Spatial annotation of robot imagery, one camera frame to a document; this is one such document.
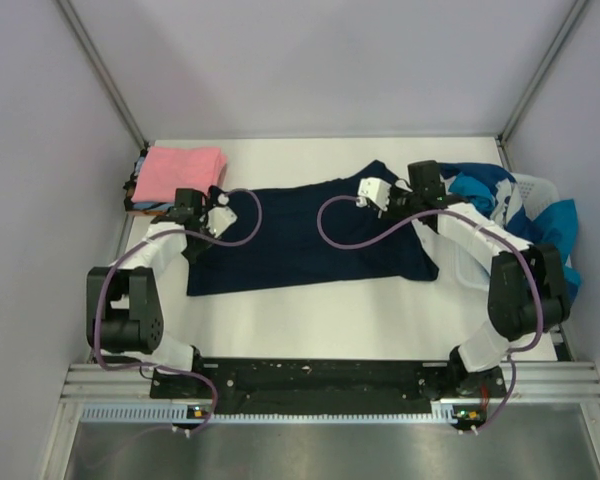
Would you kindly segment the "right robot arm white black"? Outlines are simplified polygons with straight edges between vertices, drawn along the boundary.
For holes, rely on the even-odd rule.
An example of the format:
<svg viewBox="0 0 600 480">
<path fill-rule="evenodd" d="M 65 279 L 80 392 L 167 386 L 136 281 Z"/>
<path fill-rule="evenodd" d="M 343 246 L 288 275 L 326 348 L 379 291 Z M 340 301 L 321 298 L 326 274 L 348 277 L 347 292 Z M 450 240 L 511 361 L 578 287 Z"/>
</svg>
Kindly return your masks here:
<svg viewBox="0 0 600 480">
<path fill-rule="evenodd" d="M 530 350 L 569 318 L 571 299 L 559 250 L 507 232 L 466 198 L 448 192 L 433 160 L 412 164 L 405 186 L 364 180 L 358 195 L 382 218 L 420 220 L 452 241 L 489 273 L 487 318 L 449 354 L 447 384 L 467 396 L 504 357 Z"/>
</svg>

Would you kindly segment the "navy blue t shirt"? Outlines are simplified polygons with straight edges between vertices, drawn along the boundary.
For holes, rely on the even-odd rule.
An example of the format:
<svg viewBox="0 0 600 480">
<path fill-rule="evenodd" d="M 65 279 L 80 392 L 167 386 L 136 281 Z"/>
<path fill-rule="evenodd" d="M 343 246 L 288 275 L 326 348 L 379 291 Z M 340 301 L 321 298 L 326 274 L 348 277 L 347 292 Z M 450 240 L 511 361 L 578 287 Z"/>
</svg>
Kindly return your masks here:
<svg viewBox="0 0 600 480">
<path fill-rule="evenodd" d="M 348 251 L 392 227 L 371 209 L 355 206 L 361 179 L 396 182 L 387 166 L 374 160 L 349 178 L 296 188 L 232 193 L 237 221 L 190 266 L 190 297 L 325 282 L 399 276 L 432 282 L 439 269 L 427 255 L 413 226 L 406 225 L 378 243 Z"/>
</svg>

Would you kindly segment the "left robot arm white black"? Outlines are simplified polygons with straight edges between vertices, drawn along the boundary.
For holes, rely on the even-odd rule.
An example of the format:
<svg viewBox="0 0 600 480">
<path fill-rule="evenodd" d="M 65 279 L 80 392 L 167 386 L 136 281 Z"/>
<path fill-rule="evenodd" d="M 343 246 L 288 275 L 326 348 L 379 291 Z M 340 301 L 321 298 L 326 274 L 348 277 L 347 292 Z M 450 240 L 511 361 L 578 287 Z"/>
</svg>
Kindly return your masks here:
<svg viewBox="0 0 600 480">
<path fill-rule="evenodd" d="M 122 356 L 143 366 L 160 366 L 185 396 L 206 387 L 205 370 L 194 364 L 197 350 L 165 332 L 158 280 L 178 258 L 194 262 L 237 220 L 228 198 L 217 202 L 193 189 L 179 189 L 175 204 L 154 217 L 143 237 L 108 267 L 94 267 L 86 282 L 86 337 L 97 362 Z"/>
</svg>

